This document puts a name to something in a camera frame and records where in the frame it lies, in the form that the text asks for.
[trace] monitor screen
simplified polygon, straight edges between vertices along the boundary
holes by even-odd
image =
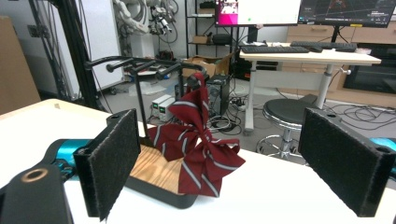
[[[297,25],[301,0],[215,0],[216,26]]]
[[[396,0],[303,0],[298,23],[386,28],[395,5]]]

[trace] gripper pad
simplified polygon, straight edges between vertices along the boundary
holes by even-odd
[[[90,217],[106,218],[140,153],[136,111],[111,116],[107,127],[74,153]]]
[[[395,153],[348,128],[328,112],[307,108],[299,152],[358,217],[373,217]]]

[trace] red striped tie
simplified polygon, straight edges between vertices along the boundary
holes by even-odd
[[[240,167],[239,139],[215,139],[206,128],[208,94],[204,77],[195,76],[200,88],[174,102],[170,112],[184,124],[164,124],[148,130],[154,146],[168,161],[184,158],[178,192],[219,197],[221,180]]]

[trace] desk leg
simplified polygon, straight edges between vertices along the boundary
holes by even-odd
[[[249,81],[249,88],[248,88],[248,98],[247,98],[247,109],[245,112],[245,130],[244,135],[250,135],[254,130],[253,124],[253,94],[254,94],[254,82],[256,79],[256,65],[257,62],[251,62],[251,69],[250,69],[250,81]]]
[[[327,90],[329,89],[329,84],[330,84],[330,81],[332,80],[333,67],[334,67],[334,65],[327,64],[326,71],[324,72],[323,78],[320,81],[320,87],[319,87],[320,92],[319,92],[318,99],[316,102],[316,106],[319,107],[320,109],[323,108],[323,104],[326,99]]]

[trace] white desk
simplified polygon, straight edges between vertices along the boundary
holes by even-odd
[[[373,63],[381,63],[381,60],[370,55],[337,52],[330,49],[325,49],[321,53],[285,54],[246,54],[241,51],[240,57],[247,61],[252,61],[244,134],[249,134],[254,131],[253,94],[255,85],[260,84],[262,87],[300,90],[319,90],[316,106],[322,108],[332,79],[332,70],[335,64],[372,65]],[[326,64],[326,71],[323,74],[315,74],[256,70],[257,61]]]
[[[40,161],[53,141],[94,138],[107,116],[57,100],[0,116],[0,187]],[[224,177],[219,198],[199,196],[180,210],[124,188],[107,223],[377,224],[392,223],[396,215],[396,190],[385,190],[376,217],[356,217],[309,167],[246,150],[239,155],[246,163]],[[87,217],[79,183],[69,180],[64,186],[75,223],[98,223]]]

